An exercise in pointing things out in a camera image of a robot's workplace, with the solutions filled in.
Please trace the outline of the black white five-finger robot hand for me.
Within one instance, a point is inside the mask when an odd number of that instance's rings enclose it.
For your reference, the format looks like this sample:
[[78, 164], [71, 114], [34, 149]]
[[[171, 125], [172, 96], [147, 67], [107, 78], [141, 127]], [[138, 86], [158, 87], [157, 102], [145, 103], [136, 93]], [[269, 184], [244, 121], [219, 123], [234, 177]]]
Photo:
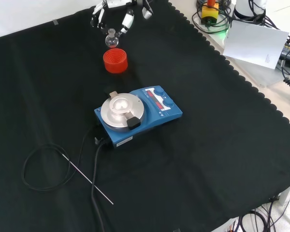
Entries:
[[134, 12], [130, 6], [134, 4], [136, 4], [135, 0], [102, 0], [94, 7], [90, 24], [92, 27], [99, 28], [102, 32], [109, 34], [109, 28], [106, 26], [103, 16], [106, 10], [119, 10], [121, 8], [127, 8], [127, 12], [122, 21], [122, 28], [119, 32], [115, 33], [116, 37], [120, 38], [123, 34], [128, 32], [133, 24]]

